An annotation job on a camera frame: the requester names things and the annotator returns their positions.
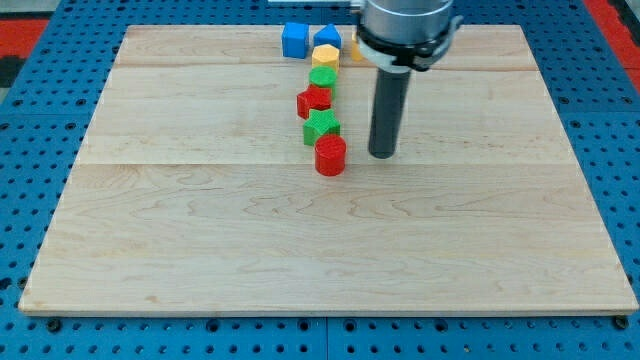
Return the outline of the yellow block behind arm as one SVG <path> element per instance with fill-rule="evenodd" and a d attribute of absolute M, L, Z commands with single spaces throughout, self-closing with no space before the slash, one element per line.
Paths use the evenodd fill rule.
<path fill-rule="evenodd" d="M 354 62 L 360 62 L 363 60 L 363 55 L 360 52 L 359 40 L 356 32 L 351 34 L 351 59 Z"/>

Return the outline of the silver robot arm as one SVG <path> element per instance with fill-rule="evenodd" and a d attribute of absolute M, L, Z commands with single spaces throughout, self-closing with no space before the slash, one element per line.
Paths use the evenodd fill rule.
<path fill-rule="evenodd" d="M 452 6 L 453 0 L 366 0 L 360 24 L 391 43 L 423 43 L 448 27 Z"/>

